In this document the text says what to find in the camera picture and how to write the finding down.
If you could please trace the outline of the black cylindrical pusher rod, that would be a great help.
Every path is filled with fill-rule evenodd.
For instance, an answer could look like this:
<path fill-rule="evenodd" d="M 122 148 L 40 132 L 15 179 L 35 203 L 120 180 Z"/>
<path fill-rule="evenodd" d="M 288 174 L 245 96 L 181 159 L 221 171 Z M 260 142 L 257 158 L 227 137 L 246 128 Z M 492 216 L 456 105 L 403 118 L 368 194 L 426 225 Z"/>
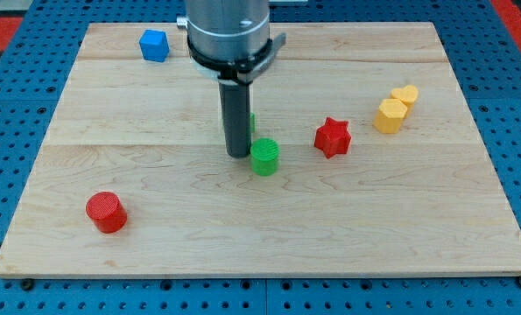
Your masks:
<path fill-rule="evenodd" d="M 246 158 L 251 144 L 250 87 L 220 83 L 219 92 L 226 151 L 233 158 Z"/>

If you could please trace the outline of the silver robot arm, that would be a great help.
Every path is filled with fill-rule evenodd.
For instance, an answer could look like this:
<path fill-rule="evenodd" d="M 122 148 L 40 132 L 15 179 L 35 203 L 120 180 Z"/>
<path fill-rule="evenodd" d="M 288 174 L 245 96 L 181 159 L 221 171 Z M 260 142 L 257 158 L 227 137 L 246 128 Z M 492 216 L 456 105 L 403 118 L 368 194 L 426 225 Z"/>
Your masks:
<path fill-rule="evenodd" d="M 250 85 L 276 59 L 286 35 L 271 37 L 267 0 L 186 0 L 187 46 L 219 86 L 226 151 L 250 154 Z"/>

